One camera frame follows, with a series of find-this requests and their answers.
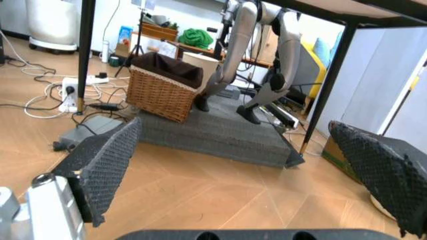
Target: brown fabric liner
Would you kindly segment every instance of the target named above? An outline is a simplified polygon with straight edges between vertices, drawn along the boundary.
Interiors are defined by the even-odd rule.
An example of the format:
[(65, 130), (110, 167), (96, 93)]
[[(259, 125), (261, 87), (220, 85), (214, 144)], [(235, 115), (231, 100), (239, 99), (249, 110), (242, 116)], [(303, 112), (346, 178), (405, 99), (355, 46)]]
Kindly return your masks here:
[(193, 89), (202, 85), (203, 69), (157, 52), (148, 52), (134, 57), (132, 65), (175, 80)]

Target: power strip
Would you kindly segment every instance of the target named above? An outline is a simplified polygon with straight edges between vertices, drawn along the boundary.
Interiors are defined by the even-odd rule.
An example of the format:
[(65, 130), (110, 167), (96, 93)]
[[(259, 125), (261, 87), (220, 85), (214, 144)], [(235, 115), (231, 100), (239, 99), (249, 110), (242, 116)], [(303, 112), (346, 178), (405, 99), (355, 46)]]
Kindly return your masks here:
[[(94, 75), (89, 75), (86, 78), (86, 85), (93, 84), (106, 84), (110, 81), (108, 77), (98, 78)], [(63, 113), (75, 113), (77, 112), (77, 89), (79, 85), (79, 80), (72, 77), (64, 77), (62, 80), (62, 101), (63, 103), (59, 106), (59, 111)], [(74, 92), (67, 96), (67, 87), (74, 88)]]
[[(63, 103), (59, 106), (59, 111), (63, 113), (75, 113), (77, 112), (77, 86), (79, 81), (77, 78), (64, 77), (62, 80), (62, 101)], [(67, 87), (74, 88), (74, 92), (67, 94)]]
[(110, 81), (108, 77), (105, 78), (98, 78), (94, 75), (89, 75), (86, 78), (86, 85), (92, 85), (92, 84), (106, 84)]

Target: robot knee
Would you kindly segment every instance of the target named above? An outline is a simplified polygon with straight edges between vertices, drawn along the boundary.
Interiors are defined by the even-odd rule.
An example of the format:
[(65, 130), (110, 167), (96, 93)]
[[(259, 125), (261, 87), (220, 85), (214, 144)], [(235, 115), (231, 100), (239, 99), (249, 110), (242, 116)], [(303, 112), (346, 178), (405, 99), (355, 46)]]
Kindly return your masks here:
[(285, 85), (285, 78), (281, 73), (273, 75), (270, 79), (270, 87), (272, 91), (278, 91)]

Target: wicker basket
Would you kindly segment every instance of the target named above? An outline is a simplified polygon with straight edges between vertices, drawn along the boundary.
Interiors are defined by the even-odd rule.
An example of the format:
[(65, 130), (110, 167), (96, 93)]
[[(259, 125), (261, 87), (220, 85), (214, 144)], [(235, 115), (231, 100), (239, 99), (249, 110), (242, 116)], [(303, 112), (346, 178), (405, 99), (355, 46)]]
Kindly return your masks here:
[(196, 89), (132, 65), (126, 102), (182, 123), (189, 115)]

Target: black table leg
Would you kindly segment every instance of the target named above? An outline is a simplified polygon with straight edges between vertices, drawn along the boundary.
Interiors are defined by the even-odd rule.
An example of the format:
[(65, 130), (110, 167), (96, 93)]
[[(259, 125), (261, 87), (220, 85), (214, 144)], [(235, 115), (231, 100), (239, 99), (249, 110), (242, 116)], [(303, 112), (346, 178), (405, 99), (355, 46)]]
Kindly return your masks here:
[(86, 77), (91, 51), (96, 0), (84, 0), (81, 4), (80, 44), (78, 46), (77, 114), (82, 114), (85, 105)]
[(350, 43), (353, 40), (353, 36), (355, 35), (357, 27), (357, 23), (349, 23), (345, 26), (341, 41), (339, 42), (338, 49), (336, 50), (335, 57), (332, 60), (329, 71), (324, 80), (323, 87), (320, 90), (319, 98), (314, 108), (310, 124), (308, 125), (304, 142), (301, 146), (301, 149), (299, 150), (299, 154), (301, 155), (303, 155), (306, 151), (307, 145), (309, 144), (309, 140), (315, 130), (316, 124), (319, 121), (323, 108), (325, 107), (326, 102), (328, 101), (329, 95), (332, 91), (332, 87), (334, 86), (335, 80), (337, 79), (338, 73), (340, 72), (341, 65), (343, 64), (344, 58), (346, 57), (347, 50), (349, 50)]

